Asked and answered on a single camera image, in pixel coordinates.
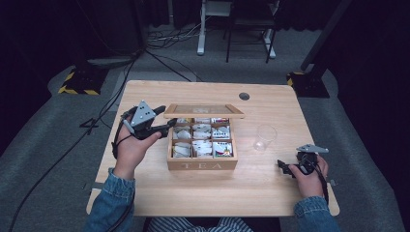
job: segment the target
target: person's right hand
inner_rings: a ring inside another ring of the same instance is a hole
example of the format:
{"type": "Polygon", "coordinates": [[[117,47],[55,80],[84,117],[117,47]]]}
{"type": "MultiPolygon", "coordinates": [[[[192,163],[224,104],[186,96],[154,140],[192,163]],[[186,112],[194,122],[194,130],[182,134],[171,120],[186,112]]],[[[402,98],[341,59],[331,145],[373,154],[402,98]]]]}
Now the person's right hand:
{"type": "MultiPolygon", "coordinates": [[[[320,167],[318,167],[318,169],[322,171],[323,177],[326,178],[329,170],[328,163],[322,157],[317,156],[317,164],[320,167]]],[[[310,196],[323,196],[322,184],[316,171],[313,171],[309,175],[305,175],[293,164],[289,165],[289,169],[298,180],[299,192],[304,198],[310,196]]]]}

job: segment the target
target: chair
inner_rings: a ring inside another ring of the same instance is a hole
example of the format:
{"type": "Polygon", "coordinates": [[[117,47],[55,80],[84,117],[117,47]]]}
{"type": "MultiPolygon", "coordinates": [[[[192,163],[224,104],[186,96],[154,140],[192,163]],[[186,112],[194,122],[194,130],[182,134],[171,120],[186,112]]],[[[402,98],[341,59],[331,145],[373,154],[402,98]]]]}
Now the chair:
{"type": "Polygon", "coordinates": [[[263,43],[263,38],[266,33],[271,30],[272,38],[269,43],[268,55],[266,57],[266,63],[270,59],[270,53],[272,50],[276,24],[274,12],[271,9],[267,0],[233,0],[230,5],[230,13],[228,18],[228,46],[226,51],[226,63],[229,62],[229,52],[232,44],[259,44],[262,43],[250,43],[250,42],[232,42],[232,31],[236,29],[242,29],[247,31],[262,31],[260,38],[263,43]]]}

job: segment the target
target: white desk frame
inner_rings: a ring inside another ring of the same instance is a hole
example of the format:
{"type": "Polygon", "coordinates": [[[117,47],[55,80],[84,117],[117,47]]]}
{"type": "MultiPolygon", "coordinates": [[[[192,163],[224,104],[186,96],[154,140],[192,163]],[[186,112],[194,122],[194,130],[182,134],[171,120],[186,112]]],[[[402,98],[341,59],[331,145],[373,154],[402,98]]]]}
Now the white desk frame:
{"type": "MultiPolygon", "coordinates": [[[[271,5],[271,11],[273,15],[278,9],[278,3],[279,1],[271,5]]],[[[202,0],[201,29],[199,32],[198,49],[196,51],[198,55],[201,56],[205,54],[205,34],[206,34],[206,28],[205,28],[206,18],[205,17],[207,15],[229,16],[229,11],[230,11],[230,2],[217,2],[217,1],[202,0]]],[[[269,50],[269,43],[271,42],[271,35],[272,35],[272,31],[269,30],[265,34],[265,37],[263,38],[267,51],[269,50]]],[[[271,50],[269,57],[272,59],[277,57],[273,48],[271,50]]]]}

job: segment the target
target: hand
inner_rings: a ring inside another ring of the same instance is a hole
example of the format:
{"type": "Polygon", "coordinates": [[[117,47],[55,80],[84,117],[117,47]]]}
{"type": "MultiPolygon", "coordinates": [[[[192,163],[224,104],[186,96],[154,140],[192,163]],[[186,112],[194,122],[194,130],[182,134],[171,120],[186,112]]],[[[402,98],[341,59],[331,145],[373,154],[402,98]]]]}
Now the hand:
{"type": "MultiPolygon", "coordinates": [[[[123,125],[118,135],[118,140],[130,135],[130,131],[123,125]]],[[[142,162],[145,153],[159,138],[160,132],[156,132],[144,140],[138,140],[134,136],[126,138],[118,145],[117,163],[114,168],[114,175],[126,179],[133,180],[134,170],[142,162]]]]}
{"type": "MultiPolygon", "coordinates": [[[[328,176],[329,166],[328,163],[320,156],[317,156],[317,164],[322,170],[324,178],[328,176]]],[[[305,175],[295,165],[289,165],[293,175],[298,180],[299,192],[304,198],[310,196],[323,196],[322,184],[319,180],[319,176],[316,171],[313,171],[309,175],[305,175]]]]}

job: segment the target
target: gray carpet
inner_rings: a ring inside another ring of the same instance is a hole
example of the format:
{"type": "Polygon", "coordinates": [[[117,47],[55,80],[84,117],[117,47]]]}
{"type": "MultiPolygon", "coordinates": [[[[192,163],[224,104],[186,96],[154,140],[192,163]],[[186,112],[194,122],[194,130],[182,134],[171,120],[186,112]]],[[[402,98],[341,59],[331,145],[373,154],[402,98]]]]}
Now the gray carpet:
{"type": "MultiPolygon", "coordinates": [[[[275,60],[264,63],[263,46],[233,47],[225,63],[223,32],[207,34],[204,56],[196,55],[197,38],[151,52],[178,60],[164,63],[189,79],[206,82],[286,84],[286,74],[298,71],[320,31],[280,31],[275,40],[275,60]]],[[[109,71],[99,96],[57,94],[72,67],[49,82],[52,98],[33,115],[0,158],[0,231],[7,231],[28,190],[54,162],[86,132],[79,125],[98,118],[118,90],[124,67],[109,71]]],[[[183,80],[151,55],[144,53],[132,67],[130,79],[183,80]]],[[[329,177],[340,207],[336,217],[342,231],[404,231],[394,193],[371,160],[337,99],[337,82],[323,76],[329,99],[299,99],[315,143],[327,147],[329,177]]],[[[14,231],[79,231],[87,217],[85,208],[110,133],[116,108],[109,110],[84,138],[41,181],[23,205],[14,231]]],[[[135,217],[132,231],[141,231],[144,217],[135,217]]],[[[282,231],[297,231],[292,217],[280,219],[282,231]]]]}

